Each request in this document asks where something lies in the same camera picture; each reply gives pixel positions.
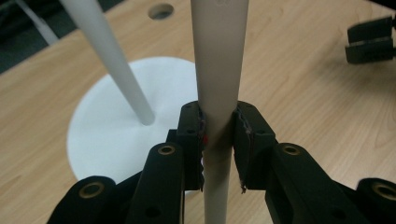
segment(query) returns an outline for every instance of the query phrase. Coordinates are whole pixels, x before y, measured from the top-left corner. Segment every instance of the wood grain surface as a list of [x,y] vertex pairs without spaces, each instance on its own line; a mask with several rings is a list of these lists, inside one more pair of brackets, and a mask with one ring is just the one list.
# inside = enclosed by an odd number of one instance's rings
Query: wood grain surface
[[[190,1],[154,21],[163,1],[127,0],[106,14],[129,61],[193,58]],[[394,14],[362,0],[250,0],[239,99],[258,107],[279,142],[305,147],[329,176],[396,182],[396,63],[351,65],[347,28]],[[106,74],[80,31],[0,76],[0,222],[45,223],[77,181],[66,154],[69,121]],[[271,223],[264,192],[241,194],[233,166],[228,223]],[[203,194],[186,223],[204,223]]]

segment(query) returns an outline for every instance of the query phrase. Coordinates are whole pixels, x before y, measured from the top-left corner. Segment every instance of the white circular disc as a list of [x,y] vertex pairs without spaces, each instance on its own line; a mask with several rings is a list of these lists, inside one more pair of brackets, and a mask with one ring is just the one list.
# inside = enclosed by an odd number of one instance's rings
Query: white circular disc
[[149,150],[176,129],[180,108],[196,101],[194,63],[170,57],[130,63],[154,111],[142,125],[111,76],[100,79],[79,103],[70,122],[67,153],[78,180],[104,175],[116,183],[141,171]]

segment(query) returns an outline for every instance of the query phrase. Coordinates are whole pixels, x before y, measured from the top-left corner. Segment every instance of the brass insert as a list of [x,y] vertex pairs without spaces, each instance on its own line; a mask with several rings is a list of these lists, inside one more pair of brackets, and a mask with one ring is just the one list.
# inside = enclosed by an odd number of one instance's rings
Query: brass insert
[[105,185],[102,182],[95,181],[84,186],[79,192],[79,197],[83,199],[90,199],[98,196],[105,189]]
[[174,147],[171,146],[164,146],[164,147],[160,147],[158,149],[158,153],[160,153],[161,155],[167,156],[167,155],[171,155],[176,151],[176,149]]
[[379,196],[391,201],[396,201],[396,189],[378,182],[375,182],[372,185],[372,188]]

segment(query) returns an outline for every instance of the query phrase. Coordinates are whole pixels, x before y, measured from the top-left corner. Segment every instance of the vertical white pole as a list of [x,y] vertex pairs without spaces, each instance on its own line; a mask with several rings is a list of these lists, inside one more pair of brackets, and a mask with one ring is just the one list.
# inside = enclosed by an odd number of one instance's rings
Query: vertical white pole
[[120,45],[95,0],[61,0],[116,82],[140,122],[150,125],[154,113],[129,67]]
[[191,0],[198,102],[206,116],[205,223],[226,222],[248,0]]

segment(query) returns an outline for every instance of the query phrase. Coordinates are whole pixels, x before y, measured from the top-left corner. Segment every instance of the slanted white rod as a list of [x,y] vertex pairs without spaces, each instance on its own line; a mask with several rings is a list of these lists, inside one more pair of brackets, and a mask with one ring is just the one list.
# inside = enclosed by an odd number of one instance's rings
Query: slanted white rod
[[144,125],[153,123],[154,113],[98,3],[95,0],[61,0],[61,2],[90,41],[140,122]]
[[206,116],[205,224],[224,224],[248,0],[191,0],[198,102]]

